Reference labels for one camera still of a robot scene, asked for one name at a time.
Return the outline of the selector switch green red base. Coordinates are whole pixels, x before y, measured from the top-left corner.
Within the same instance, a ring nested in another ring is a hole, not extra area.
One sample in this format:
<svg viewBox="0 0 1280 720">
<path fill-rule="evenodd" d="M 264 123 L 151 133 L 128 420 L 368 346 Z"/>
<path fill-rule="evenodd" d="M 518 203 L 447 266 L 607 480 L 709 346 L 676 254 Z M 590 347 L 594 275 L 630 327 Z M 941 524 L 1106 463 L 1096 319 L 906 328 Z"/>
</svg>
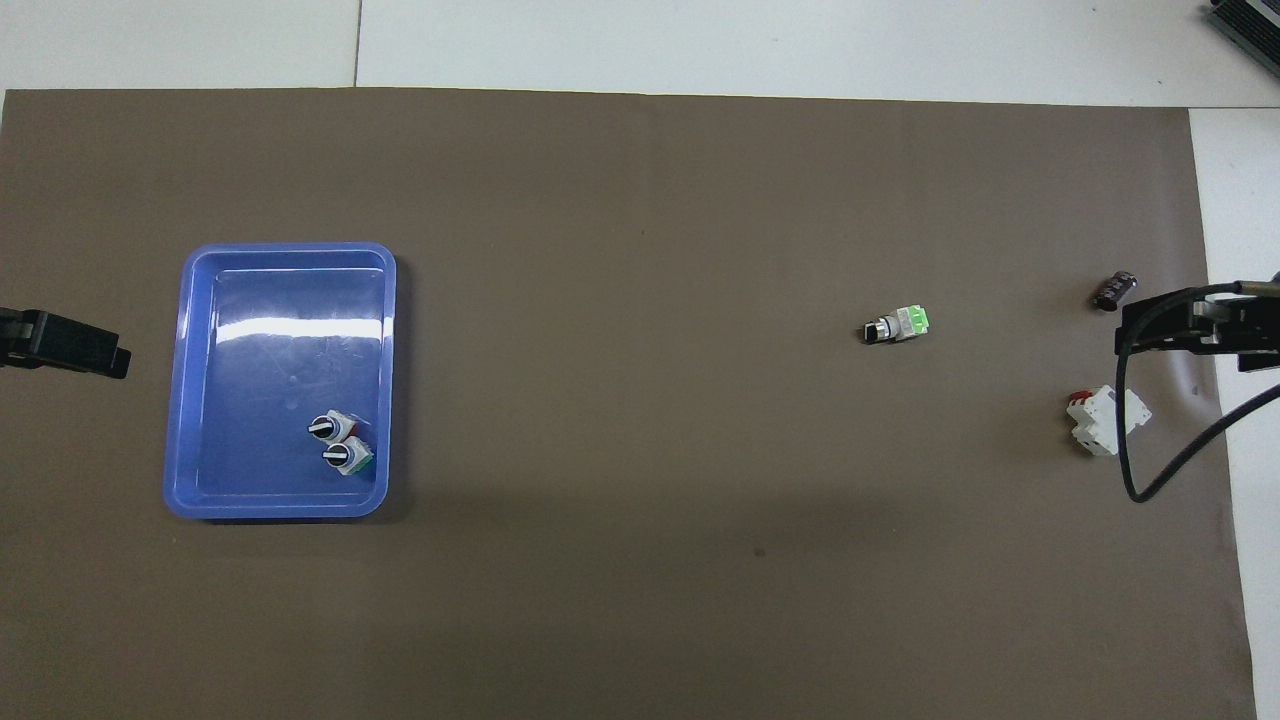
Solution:
<svg viewBox="0 0 1280 720">
<path fill-rule="evenodd" d="M 324 461 L 344 477 L 361 473 L 375 459 L 370 446 L 357 436 L 335 442 L 321 452 Z"/>
</svg>

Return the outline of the white circuit breaker red lever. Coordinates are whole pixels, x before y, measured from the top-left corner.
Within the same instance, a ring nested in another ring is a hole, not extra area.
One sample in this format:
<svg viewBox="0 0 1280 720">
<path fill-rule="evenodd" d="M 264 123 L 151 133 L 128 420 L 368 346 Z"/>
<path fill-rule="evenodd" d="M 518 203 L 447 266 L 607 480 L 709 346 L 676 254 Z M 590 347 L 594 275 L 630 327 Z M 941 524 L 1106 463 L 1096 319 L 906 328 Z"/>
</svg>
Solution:
<svg viewBox="0 0 1280 720">
<path fill-rule="evenodd" d="M 1149 407 L 1132 389 L 1124 396 L 1124 423 L 1117 423 L 1117 393 L 1111 386 L 1079 389 L 1068 396 L 1065 411 L 1070 436 L 1093 456 L 1116 457 L 1119 439 L 1152 418 Z"/>
</svg>

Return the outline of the selector switch bright green block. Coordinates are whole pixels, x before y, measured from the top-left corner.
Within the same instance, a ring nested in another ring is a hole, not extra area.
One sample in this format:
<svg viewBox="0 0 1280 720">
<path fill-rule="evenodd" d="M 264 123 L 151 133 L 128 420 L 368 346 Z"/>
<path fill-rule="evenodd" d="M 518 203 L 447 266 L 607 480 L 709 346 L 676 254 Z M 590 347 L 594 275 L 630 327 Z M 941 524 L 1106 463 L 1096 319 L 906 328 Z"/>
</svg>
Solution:
<svg viewBox="0 0 1280 720">
<path fill-rule="evenodd" d="M 861 342 L 864 345 L 904 342 L 927 334 L 929 328 L 931 319 L 927 310 L 919 304 L 913 304 L 865 323 L 861 329 Z"/>
</svg>

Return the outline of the brown table mat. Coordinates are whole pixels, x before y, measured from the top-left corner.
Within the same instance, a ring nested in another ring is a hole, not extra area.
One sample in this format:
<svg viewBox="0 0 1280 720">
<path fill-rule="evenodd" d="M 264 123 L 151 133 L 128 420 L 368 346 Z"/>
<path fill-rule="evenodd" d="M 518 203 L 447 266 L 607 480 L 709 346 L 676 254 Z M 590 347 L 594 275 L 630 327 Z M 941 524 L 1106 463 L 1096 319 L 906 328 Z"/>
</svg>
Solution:
<svg viewBox="0 0 1280 720">
<path fill-rule="evenodd" d="M 1065 413 L 1199 209 L 1171 108 L 12 92 L 0 304 L 133 364 L 0 370 L 0 720 L 1253 720 L 1222 442 Z M 387 501 L 178 518 L 186 259 L 298 241 L 397 260 Z"/>
</svg>

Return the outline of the grey ribbed metal device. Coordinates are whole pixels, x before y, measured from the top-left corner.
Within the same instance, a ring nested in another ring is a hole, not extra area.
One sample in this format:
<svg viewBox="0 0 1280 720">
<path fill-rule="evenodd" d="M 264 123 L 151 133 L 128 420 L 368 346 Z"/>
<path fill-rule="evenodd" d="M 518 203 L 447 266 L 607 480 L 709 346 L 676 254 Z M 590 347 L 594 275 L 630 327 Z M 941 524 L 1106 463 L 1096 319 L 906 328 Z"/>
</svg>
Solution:
<svg viewBox="0 0 1280 720">
<path fill-rule="evenodd" d="M 1210 0 L 1206 20 L 1280 79 L 1280 0 Z"/>
</svg>

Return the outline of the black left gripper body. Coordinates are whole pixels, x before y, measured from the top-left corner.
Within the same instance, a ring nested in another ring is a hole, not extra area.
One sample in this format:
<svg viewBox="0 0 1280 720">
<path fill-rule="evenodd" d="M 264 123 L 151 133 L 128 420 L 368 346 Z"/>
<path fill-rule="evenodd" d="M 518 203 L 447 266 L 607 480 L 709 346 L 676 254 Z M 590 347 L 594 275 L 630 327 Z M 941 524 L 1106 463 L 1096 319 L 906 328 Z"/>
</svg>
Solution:
<svg viewBox="0 0 1280 720">
<path fill-rule="evenodd" d="M 0 366 L 37 369 L 49 364 L 28 354 L 36 325 L 47 314 L 40 309 L 0 307 Z"/>
</svg>

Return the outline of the blue plastic tray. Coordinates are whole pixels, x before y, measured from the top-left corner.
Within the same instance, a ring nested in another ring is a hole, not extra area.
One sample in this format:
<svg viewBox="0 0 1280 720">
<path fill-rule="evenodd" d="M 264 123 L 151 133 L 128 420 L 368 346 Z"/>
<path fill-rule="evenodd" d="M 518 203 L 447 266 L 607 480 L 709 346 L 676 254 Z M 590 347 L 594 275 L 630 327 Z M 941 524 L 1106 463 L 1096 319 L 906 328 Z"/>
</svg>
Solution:
<svg viewBox="0 0 1280 720">
<path fill-rule="evenodd" d="M 215 243 L 186 260 L 163 497 L 207 521 L 364 518 L 389 489 L 397 265 L 372 242 Z M 344 477 L 307 433 L 361 420 Z"/>
</svg>

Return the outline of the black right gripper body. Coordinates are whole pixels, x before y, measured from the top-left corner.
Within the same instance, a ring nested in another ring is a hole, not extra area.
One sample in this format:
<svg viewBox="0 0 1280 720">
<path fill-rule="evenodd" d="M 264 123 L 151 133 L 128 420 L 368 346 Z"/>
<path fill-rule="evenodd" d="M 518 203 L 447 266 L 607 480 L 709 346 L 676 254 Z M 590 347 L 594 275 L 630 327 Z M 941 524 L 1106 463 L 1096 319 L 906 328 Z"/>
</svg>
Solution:
<svg viewBox="0 0 1280 720">
<path fill-rule="evenodd" d="M 1280 369 L 1280 297 L 1194 301 L 1193 320 L 1204 332 L 1193 354 L 1233 355 L 1239 372 Z"/>
</svg>

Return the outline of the dark cylindrical capacitor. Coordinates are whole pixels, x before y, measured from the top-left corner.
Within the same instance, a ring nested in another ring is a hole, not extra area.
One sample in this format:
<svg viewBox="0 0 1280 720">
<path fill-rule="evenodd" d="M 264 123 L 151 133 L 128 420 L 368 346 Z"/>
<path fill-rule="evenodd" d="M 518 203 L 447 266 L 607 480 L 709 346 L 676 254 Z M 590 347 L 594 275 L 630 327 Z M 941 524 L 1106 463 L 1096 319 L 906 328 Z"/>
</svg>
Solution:
<svg viewBox="0 0 1280 720">
<path fill-rule="evenodd" d="M 1094 310 L 1115 313 L 1137 290 L 1139 281 L 1130 272 L 1115 272 L 1102 281 L 1088 300 Z"/>
</svg>

